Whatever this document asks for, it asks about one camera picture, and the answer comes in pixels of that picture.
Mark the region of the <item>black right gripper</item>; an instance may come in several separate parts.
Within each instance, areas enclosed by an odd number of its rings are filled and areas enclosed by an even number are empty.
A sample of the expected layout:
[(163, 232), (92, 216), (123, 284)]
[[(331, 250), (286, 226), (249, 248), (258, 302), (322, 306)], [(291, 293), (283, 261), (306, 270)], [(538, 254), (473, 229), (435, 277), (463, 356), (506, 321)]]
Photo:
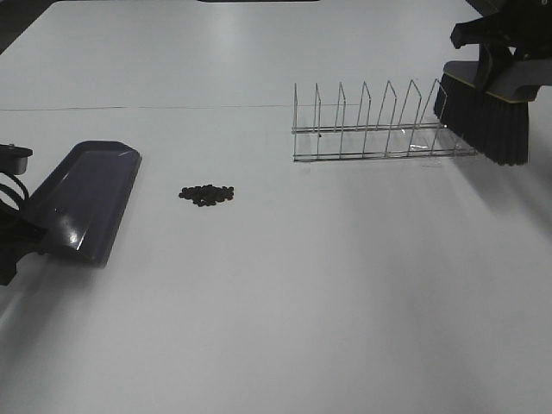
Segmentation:
[(479, 46), (476, 91), (486, 91), (511, 62), (551, 58), (550, 1), (483, 1), (481, 17), (455, 24), (456, 49)]

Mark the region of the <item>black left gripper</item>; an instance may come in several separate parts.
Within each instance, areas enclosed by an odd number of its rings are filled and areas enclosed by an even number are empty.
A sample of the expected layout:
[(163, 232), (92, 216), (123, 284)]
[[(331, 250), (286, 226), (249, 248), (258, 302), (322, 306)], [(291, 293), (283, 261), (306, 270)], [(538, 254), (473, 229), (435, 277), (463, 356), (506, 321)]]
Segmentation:
[(26, 172), (30, 148), (14, 144), (1, 145), (1, 174), (19, 187), (21, 192), (7, 184), (1, 184), (1, 193), (15, 206), (1, 200), (1, 285), (7, 286), (17, 273), (17, 263), (25, 255), (42, 251), (41, 244), (47, 229), (30, 222), (25, 217), (30, 195), (27, 186), (18, 178)]

